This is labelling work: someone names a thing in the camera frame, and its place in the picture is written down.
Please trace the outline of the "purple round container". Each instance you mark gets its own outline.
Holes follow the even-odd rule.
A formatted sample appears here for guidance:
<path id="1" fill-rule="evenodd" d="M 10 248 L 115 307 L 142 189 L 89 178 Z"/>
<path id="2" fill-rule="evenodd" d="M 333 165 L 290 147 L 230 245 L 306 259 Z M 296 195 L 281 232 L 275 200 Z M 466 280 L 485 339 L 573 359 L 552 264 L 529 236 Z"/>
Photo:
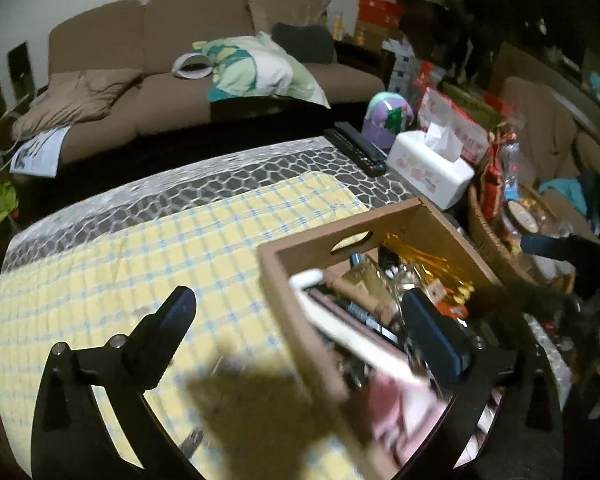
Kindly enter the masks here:
<path id="1" fill-rule="evenodd" d="M 407 131 L 414 120 L 411 105 L 399 93 L 376 93 L 365 113 L 362 135 L 383 151 L 390 150 L 399 133 Z"/>

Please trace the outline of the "black cushion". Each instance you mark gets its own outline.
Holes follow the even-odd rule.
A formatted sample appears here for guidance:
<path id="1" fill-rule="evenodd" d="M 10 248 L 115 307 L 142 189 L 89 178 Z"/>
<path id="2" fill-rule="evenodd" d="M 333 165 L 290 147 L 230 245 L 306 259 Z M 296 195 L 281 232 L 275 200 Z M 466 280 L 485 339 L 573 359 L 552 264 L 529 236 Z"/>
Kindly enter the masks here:
<path id="1" fill-rule="evenodd" d="M 330 64 L 335 59 L 334 40 L 322 25 L 276 23 L 272 29 L 272 39 L 302 64 Z"/>

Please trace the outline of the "white printed paper sheet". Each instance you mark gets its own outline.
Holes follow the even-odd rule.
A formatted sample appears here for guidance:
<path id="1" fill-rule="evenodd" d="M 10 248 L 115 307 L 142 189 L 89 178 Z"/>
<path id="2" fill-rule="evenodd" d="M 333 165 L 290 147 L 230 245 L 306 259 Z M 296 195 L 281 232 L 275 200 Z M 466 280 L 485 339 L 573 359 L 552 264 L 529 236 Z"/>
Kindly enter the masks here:
<path id="1" fill-rule="evenodd" d="M 60 151 L 70 126 L 46 130 L 23 143 L 9 163 L 9 172 L 20 176 L 56 177 Z"/>

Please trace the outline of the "red gift box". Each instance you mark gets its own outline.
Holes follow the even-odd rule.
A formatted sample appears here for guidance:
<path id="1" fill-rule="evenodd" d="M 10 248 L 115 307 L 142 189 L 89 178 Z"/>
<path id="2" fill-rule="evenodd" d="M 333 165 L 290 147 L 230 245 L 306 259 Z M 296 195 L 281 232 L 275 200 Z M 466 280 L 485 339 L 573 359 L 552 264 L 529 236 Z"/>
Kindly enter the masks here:
<path id="1" fill-rule="evenodd" d="M 356 24 L 370 32 L 381 32 L 387 37 L 400 35 L 400 21 L 404 7 L 388 0 L 358 0 Z"/>

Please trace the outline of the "brown cardboard box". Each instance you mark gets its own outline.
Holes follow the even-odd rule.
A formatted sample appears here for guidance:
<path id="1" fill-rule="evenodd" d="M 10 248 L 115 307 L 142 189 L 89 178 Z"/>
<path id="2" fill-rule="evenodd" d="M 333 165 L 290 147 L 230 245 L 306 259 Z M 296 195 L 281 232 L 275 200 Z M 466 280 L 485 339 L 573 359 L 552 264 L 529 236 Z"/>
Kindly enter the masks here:
<path id="1" fill-rule="evenodd" d="M 340 274 L 354 252 L 373 252 L 389 234 L 459 268 L 476 289 L 500 281 L 478 252 L 426 198 L 410 198 L 315 229 L 261 244 L 257 258 L 266 300 L 304 383 L 366 479 L 389 479 L 396 462 L 367 437 L 335 361 L 320 341 L 325 334 L 363 361 L 395 378 L 415 378 L 404 354 L 340 307 L 323 306 L 304 291 L 322 272 Z"/>

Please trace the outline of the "black remote control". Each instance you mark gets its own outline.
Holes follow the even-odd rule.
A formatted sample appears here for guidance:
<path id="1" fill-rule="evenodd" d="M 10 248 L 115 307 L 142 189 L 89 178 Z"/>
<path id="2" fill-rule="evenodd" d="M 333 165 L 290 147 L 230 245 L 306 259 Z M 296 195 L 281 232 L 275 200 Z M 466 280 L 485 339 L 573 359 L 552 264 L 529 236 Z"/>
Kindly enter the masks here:
<path id="1" fill-rule="evenodd" d="M 348 122 L 335 122 L 332 127 L 325 130 L 325 136 L 367 177 L 380 177 L 387 172 L 385 153 L 366 140 L 362 133 Z"/>

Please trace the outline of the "white tissue box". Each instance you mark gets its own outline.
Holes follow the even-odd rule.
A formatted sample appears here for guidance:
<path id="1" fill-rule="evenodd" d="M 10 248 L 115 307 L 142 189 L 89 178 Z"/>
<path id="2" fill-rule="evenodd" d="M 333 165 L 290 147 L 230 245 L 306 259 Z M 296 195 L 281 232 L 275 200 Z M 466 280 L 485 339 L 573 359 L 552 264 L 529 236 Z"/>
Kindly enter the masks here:
<path id="1" fill-rule="evenodd" d="M 426 131 L 399 133 L 387 165 L 438 208 L 454 206 L 475 170 L 460 156 L 463 143 L 450 126 L 432 122 Z"/>

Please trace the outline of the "yellow blue plaid cloth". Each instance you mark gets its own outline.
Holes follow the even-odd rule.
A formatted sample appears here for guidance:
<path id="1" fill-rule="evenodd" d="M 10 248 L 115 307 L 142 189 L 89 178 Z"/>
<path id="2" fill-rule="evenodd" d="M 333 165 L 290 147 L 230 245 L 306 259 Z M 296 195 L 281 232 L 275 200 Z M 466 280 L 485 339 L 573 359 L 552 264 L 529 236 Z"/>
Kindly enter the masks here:
<path id="1" fill-rule="evenodd" d="M 35 397 L 52 345 L 100 346 L 132 330 L 180 285 L 196 294 L 196 320 L 147 396 L 173 439 L 201 425 L 187 385 L 207 375 L 221 351 L 250 370 L 294 379 L 260 286 L 257 247 L 364 209 L 336 178 L 312 171 L 5 269 L 0 413 L 17 463 L 31 465 Z"/>

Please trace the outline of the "brown sofa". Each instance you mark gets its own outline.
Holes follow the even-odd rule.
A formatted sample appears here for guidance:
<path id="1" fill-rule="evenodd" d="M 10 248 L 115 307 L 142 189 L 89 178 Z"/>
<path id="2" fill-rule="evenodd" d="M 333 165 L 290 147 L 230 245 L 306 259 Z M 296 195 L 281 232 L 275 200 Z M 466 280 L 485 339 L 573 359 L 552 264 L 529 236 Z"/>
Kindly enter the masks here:
<path id="1" fill-rule="evenodd" d="M 57 25 L 50 81 L 12 126 L 56 134 L 64 164 L 140 136 L 290 108 L 361 118 L 381 80 L 338 62 L 328 0 L 120 0 Z"/>

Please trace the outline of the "brown folded blanket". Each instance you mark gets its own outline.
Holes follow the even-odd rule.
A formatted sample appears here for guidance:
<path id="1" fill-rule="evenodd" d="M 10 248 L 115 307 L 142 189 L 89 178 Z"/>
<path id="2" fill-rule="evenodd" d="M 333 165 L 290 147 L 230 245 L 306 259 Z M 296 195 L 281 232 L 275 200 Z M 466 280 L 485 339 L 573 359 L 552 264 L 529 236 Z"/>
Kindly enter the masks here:
<path id="1" fill-rule="evenodd" d="M 105 118 L 140 78 L 142 72 L 136 68 L 53 74 L 42 99 L 12 125 L 12 140 L 29 140 L 53 128 Z"/>

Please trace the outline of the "wicker basket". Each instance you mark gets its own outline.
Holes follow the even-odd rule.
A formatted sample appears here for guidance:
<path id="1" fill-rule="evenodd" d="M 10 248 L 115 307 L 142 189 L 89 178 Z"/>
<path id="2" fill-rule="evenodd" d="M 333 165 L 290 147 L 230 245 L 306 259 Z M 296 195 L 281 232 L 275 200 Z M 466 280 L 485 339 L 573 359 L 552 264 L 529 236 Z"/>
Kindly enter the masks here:
<path id="1" fill-rule="evenodd" d="M 479 206 L 479 192 L 471 183 L 467 191 L 469 233 L 477 246 L 478 253 L 490 266 L 495 275 L 504 283 L 525 281 L 531 284 L 548 285 L 569 294 L 573 291 L 576 271 L 569 270 L 556 278 L 542 278 L 539 270 L 534 270 L 530 256 L 521 252 L 513 254 L 509 246 L 501 240 L 502 222 L 487 222 Z"/>

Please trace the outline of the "green white patterned pillow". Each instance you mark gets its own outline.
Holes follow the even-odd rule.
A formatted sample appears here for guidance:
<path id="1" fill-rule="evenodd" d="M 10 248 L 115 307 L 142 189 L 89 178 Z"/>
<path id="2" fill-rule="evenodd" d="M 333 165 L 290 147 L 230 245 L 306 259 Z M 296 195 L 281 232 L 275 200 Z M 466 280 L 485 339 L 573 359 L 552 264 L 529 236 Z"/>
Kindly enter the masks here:
<path id="1" fill-rule="evenodd" d="M 208 100 L 294 99 L 329 107 L 310 71 L 276 44 L 266 32 L 211 41 L 197 41 L 172 64 L 180 79 L 209 79 Z"/>

